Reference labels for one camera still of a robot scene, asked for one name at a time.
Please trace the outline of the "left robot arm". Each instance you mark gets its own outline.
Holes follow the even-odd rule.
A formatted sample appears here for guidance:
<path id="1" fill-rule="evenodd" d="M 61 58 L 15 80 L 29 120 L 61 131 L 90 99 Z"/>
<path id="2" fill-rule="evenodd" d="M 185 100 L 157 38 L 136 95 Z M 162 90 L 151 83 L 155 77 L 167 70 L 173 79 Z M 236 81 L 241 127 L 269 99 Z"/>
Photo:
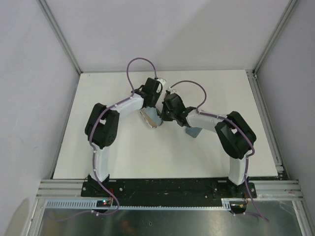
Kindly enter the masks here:
<path id="1" fill-rule="evenodd" d="M 93 148 L 93 163 L 89 177 L 95 181 L 91 190 L 97 196 L 108 193 L 109 179 L 108 161 L 109 149 L 116 139 L 119 120 L 134 111 L 139 111 L 145 122 L 151 128 L 162 125 L 160 111 L 156 108 L 166 80 L 148 78 L 144 85 L 136 89 L 131 96 L 109 107 L 97 103 L 88 119 L 85 134 Z"/>

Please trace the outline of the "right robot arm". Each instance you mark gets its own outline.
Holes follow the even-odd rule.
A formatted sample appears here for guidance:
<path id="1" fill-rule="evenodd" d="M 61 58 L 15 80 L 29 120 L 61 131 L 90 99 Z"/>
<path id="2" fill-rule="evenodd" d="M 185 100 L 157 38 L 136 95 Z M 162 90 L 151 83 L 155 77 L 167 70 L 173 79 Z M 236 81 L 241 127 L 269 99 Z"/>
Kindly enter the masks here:
<path id="1" fill-rule="evenodd" d="M 223 116 L 185 107 L 181 97 L 170 91 L 166 92 L 162 104 L 161 119 L 176 121 L 190 136 L 197 137 L 201 130 L 217 134 L 230 158 L 227 192 L 232 197 L 243 194 L 248 186 L 249 157 L 255 154 L 256 141 L 255 133 L 243 117 L 236 111 Z"/>

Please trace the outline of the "blue glasses case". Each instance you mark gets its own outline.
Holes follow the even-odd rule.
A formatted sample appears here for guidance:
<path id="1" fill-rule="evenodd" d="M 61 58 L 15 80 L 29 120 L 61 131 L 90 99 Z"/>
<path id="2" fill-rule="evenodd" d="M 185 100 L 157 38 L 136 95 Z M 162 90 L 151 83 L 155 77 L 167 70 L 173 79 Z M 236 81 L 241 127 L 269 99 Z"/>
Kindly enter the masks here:
<path id="1" fill-rule="evenodd" d="M 198 127 L 186 127 L 185 133 L 191 136 L 192 138 L 196 138 L 200 134 L 201 130 L 202 129 Z"/>

